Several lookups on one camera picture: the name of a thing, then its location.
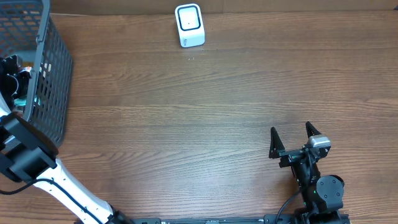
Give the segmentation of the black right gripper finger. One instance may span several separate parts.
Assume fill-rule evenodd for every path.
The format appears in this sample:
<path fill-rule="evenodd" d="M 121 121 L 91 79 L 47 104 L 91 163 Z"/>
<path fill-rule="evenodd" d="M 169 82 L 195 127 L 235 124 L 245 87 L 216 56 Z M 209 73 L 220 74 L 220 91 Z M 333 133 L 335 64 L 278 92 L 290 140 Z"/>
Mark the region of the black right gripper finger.
<path fill-rule="evenodd" d="M 275 127 L 271 128 L 271 144 L 269 149 L 269 158 L 277 159 L 280 155 L 285 152 L 285 147 L 279 137 L 279 134 Z"/>
<path fill-rule="evenodd" d="M 319 132 L 319 130 L 317 130 L 311 122 L 307 121 L 305 123 L 305 127 L 308 138 L 321 135 L 321 132 Z"/>

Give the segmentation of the orange snack packet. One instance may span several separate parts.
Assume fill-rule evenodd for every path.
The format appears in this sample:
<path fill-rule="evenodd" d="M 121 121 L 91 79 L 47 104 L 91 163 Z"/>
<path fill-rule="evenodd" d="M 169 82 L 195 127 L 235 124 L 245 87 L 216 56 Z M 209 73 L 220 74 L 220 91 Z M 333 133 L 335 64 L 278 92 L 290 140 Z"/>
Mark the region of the orange snack packet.
<path fill-rule="evenodd" d="M 21 72 L 28 72 L 28 73 L 30 73 L 31 70 L 32 70 L 32 67 L 24 67 L 24 68 L 21 70 Z"/>

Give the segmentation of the teal tissue packet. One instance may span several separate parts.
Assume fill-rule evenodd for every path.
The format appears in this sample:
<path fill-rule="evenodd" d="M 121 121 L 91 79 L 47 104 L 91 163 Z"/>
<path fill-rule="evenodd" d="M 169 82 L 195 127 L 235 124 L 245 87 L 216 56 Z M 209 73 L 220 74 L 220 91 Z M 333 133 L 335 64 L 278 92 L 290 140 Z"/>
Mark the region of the teal tissue packet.
<path fill-rule="evenodd" d="M 36 103 L 38 105 L 41 104 L 41 100 L 38 99 L 37 97 L 35 97 L 34 102 L 33 102 L 32 105 L 35 105 Z M 14 100 L 14 107 L 15 108 L 16 107 L 26 107 L 26 104 L 27 104 L 27 98 L 26 97 L 25 98 L 17 98 L 17 99 Z"/>

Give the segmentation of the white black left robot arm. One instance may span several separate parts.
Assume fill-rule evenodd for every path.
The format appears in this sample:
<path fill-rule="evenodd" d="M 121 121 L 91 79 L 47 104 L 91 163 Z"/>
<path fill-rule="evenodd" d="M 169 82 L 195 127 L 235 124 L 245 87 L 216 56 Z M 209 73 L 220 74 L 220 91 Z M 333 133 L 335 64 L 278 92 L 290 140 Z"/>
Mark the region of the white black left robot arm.
<path fill-rule="evenodd" d="M 25 186 L 35 186 L 56 198 L 81 223 L 130 223 L 119 210 L 84 187 L 57 157 L 54 143 L 11 108 L 14 100 L 26 95 L 30 67 L 23 67 L 17 55 L 1 59 L 1 173 Z"/>

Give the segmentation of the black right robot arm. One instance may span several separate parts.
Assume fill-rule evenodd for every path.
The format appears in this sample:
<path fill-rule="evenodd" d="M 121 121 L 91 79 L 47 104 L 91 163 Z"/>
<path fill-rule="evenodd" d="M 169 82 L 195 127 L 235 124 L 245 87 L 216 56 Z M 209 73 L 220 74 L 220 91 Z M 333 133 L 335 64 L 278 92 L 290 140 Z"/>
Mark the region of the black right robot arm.
<path fill-rule="evenodd" d="M 325 158 L 330 149 L 330 139 L 319 132 L 311 122 L 305 123 L 308 141 L 300 149 L 286 151 L 276 128 L 271 128 L 269 158 L 279 159 L 279 167 L 289 167 L 298 183 L 298 191 L 281 206 L 274 223 L 349 223 L 348 215 L 341 215 L 343 208 L 344 180 L 337 175 L 322 176 L 317 162 Z M 283 216 L 286 206 L 298 195 L 304 207 L 293 214 Z"/>

